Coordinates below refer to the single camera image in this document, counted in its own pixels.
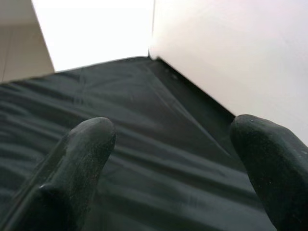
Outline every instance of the black cloth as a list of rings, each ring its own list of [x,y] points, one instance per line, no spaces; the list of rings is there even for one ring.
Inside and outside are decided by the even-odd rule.
[[[273,231],[232,148],[234,116],[162,61],[0,85],[0,210],[83,120],[116,127],[85,231]]]

